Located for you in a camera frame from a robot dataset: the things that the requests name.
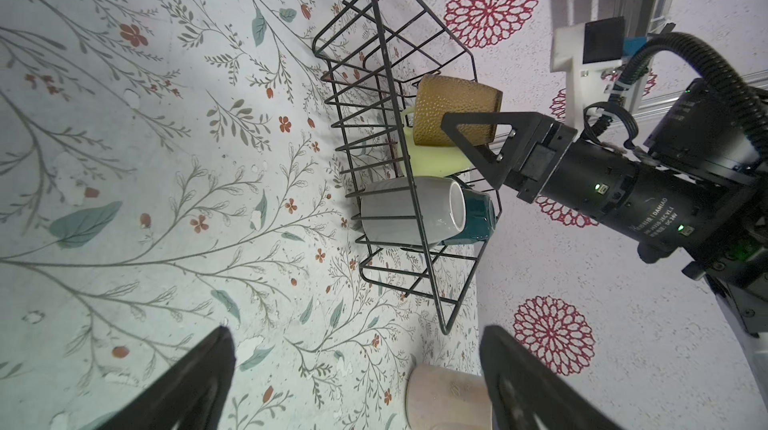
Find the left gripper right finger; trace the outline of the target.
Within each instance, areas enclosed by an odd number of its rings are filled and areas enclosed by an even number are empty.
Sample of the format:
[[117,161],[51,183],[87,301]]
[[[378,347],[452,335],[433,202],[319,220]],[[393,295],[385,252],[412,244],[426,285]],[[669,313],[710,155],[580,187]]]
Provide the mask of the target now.
[[479,354],[495,429],[620,429],[503,327],[484,328]]

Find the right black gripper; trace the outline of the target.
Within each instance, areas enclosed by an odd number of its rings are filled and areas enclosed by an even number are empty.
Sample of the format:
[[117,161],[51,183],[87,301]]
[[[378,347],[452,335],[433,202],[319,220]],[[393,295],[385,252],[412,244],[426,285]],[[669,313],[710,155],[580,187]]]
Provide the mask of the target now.
[[534,112],[459,112],[441,130],[496,190],[533,203],[577,137],[575,128]]

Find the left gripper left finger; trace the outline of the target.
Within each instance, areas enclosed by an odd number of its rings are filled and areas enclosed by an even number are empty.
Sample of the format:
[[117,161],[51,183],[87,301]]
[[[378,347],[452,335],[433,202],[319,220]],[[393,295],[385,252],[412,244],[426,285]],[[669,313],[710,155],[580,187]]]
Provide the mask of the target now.
[[101,429],[216,429],[235,370],[230,330],[219,326]]

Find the dark green mug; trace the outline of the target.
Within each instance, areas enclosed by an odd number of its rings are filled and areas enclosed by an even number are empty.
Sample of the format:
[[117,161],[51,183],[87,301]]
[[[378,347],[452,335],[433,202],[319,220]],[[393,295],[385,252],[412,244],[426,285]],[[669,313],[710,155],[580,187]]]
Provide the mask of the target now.
[[464,197],[466,219],[464,229],[442,241],[444,245],[472,245],[488,240],[494,233],[497,218],[491,197],[460,183]]

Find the light green mug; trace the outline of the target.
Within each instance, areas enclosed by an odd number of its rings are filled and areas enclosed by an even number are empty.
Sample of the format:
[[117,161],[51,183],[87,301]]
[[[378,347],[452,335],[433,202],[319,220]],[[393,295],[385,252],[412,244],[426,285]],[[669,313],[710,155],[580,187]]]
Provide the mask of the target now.
[[417,145],[413,128],[407,125],[407,117],[414,113],[413,107],[401,112],[404,132],[404,148],[414,176],[449,177],[473,168],[472,163],[457,147]]

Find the black wire dish rack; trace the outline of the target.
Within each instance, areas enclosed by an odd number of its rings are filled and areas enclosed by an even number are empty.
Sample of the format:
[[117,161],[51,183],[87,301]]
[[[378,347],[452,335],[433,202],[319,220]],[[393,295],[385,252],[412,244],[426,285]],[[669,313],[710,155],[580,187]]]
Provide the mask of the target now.
[[[314,37],[312,50],[326,64],[327,104],[337,113],[334,128],[341,133],[339,150],[346,158],[343,174],[352,183],[350,198],[358,208],[359,241],[366,247],[360,275],[367,283],[431,300],[441,331],[449,333],[465,297],[447,290],[444,266],[460,262],[475,272],[491,237],[472,245],[378,244],[365,235],[360,202],[372,183],[417,177],[403,145],[401,112],[414,106],[426,75],[475,81],[474,57],[424,0],[344,0]],[[499,193],[474,166],[443,178],[487,193],[498,221]]]

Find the pink purple mug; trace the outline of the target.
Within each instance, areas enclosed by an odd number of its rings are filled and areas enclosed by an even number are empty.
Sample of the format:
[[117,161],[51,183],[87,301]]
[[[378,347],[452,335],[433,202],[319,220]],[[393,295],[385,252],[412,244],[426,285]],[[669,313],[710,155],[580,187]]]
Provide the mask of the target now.
[[492,404],[482,376],[420,364],[406,389],[408,425],[424,429],[492,429]]

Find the cream grey mug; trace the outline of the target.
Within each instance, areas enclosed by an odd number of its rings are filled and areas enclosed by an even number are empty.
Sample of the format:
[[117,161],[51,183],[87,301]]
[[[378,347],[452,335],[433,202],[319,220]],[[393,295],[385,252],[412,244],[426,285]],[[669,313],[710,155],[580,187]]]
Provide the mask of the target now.
[[433,246],[464,230],[466,205],[452,179],[400,177],[370,184],[361,195],[360,217],[365,235],[378,244]]

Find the amber glass cup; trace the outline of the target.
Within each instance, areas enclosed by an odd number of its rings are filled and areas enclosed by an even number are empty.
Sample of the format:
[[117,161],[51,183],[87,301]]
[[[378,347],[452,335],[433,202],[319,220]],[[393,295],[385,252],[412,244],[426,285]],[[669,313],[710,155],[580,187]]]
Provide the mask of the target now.
[[413,138],[417,145],[452,147],[442,130],[448,113],[498,113],[503,92],[475,81],[442,75],[426,75],[418,86],[413,106]]

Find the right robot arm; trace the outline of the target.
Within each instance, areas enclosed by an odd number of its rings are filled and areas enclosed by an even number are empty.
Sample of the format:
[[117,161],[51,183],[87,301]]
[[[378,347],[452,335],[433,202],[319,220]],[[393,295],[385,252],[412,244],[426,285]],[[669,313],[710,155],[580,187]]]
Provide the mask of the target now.
[[550,199],[634,240],[653,264],[684,250],[767,388],[767,162],[697,79],[643,146],[613,149],[536,112],[449,113],[441,127],[494,188]]

